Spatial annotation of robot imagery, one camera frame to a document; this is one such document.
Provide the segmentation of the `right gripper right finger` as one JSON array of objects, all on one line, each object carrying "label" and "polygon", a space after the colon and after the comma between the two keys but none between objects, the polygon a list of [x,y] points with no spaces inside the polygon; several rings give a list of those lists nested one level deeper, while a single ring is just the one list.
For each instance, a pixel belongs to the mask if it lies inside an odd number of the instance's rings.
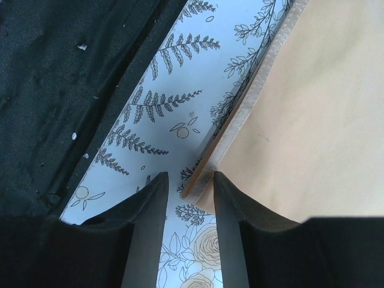
[{"label": "right gripper right finger", "polygon": [[214,173],[224,287],[382,287],[383,218],[294,222]]}]

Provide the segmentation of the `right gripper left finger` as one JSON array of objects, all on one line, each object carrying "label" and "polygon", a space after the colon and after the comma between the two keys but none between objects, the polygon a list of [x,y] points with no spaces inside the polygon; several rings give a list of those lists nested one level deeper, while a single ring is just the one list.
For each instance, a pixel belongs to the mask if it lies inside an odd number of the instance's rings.
[{"label": "right gripper left finger", "polygon": [[169,176],[80,225],[1,218],[2,287],[155,287]]}]

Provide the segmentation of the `orange satin napkin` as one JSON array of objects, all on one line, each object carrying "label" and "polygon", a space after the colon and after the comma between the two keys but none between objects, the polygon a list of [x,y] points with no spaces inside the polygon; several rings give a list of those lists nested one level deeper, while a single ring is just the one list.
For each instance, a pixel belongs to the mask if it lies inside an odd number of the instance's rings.
[{"label": "orange satin napkin", "polygon": [[183,198],[213,174],[293,221],[383,215],[383,2],[295,1]]}]

